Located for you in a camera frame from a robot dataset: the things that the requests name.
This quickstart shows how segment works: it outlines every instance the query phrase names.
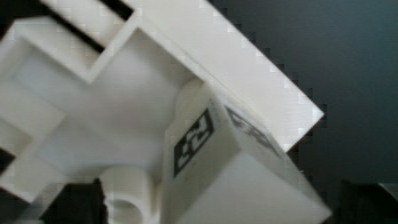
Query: white plastic structure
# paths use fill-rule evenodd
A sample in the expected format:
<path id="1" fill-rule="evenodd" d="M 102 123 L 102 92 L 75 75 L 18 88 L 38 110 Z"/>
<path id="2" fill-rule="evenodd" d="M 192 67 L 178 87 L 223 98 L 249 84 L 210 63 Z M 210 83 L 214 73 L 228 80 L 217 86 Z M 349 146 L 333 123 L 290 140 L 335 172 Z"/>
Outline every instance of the white plastic structure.
<path id="1" fill-rule="evenodd" d="M 113 167 L 100 176 L 109 224 L 155 224 L 155 184 L 146 171 L 132 166 Z"/>
<path id="2" fill-rule="evenodd" d="M 125 1 L 121 22 L 93 0 L 43 2 L 105 50 L 50 18 L 17 21 L 0 44 L 0 146 L 17 155 L 0 187 L 33 202 L 50 183 L 91 182 L 118 165 L 161 182 L 192 78 L 237 100 L 288 151 L 324 113 L 210 3 Z"/>
<path id="3" fill-rule="evenodd" d="M 166 135 L 162 224 L 322 223 L 331 211 L 267 128 L 226 92 L 189 85 Z"/>

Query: grey surface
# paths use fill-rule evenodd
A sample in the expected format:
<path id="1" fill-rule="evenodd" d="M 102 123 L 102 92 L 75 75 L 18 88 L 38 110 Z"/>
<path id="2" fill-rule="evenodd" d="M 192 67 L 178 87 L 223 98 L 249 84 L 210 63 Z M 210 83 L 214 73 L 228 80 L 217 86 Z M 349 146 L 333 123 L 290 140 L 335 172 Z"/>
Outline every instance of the grey surface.
<path id="1" fill-rule="evenodd" d="M 292 156 L 335 207 L 342 179 L 398 180 L 398 1 L 212 2 L 328 107 Z"/>

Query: white block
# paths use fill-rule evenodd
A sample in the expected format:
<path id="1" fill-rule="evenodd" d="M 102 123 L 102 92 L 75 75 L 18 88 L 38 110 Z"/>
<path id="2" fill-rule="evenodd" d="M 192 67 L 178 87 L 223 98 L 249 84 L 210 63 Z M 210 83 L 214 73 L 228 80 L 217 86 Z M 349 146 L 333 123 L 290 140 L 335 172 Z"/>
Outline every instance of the white block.
<path id="1" fill-rule="evenodd" d="M 285 151 L 324 113 L 207 0 L 125 0 L 258 114 Z"/>
<path id="2" fill-rule="evenodd" d="M 319 224 L 331 215 L 246 106 L 205 86 L 166 136 L 162 224 Z"/>
<path id="3" fill-rule="evenodd" d="M 63 112 L 13 81 L 0 83 L 0 145 L 17 160 L 0 176 L 0 187 L 29 202 L 45 187 L 66 181 L 63 173 L 36 158 L 43 141 L 65 120 Z"/>

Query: white cylinder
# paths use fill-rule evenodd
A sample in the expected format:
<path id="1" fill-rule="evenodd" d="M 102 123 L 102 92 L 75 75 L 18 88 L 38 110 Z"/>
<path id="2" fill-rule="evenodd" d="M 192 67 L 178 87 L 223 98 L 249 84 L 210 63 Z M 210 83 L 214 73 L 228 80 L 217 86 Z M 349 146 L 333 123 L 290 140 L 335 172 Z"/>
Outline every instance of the white cylinder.
<path id="1" fill-rule="evenodd" d="M 146 224 L 153 220 L 155 186 L 145 170 L 134 166 L 111 168 L 100 176 L 109 224 Z"/>

